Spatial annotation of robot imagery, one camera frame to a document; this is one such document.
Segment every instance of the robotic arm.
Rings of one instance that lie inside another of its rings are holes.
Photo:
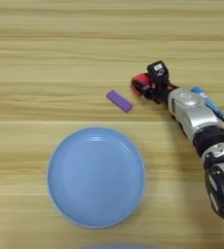
[[[212,209],[224,219],[224,118],[208,108],[202,96],[171,84],[162,61],[150,64],[147,71],[132,78],[132,90],[158,104],[166,103],[193,142],[204,166]]]

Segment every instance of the light blue plate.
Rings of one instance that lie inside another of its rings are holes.
[[[56,208],[75,224],[102,229],[133,212],[145,182],[140,153],[121,133],[102,127],[79,130],[52,155],[48,187]]]

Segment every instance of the wood grain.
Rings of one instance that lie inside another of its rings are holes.
[[[165,106],[130,91],[158,59],[175,84],[202,86],[224,110],[224,1],[0,0],[0,248],[224,249],[192,145]],[[106,100],[110,89],[130,113]],[[59,141],[90,125],[123,132],[146,163],[140,206],[103,231],[65,221],[45,181]]]

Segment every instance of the purple rectangular block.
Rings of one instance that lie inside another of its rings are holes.
[[[113,89],[107,93],[106,97],[126,113],[132,108],[132,104]]]

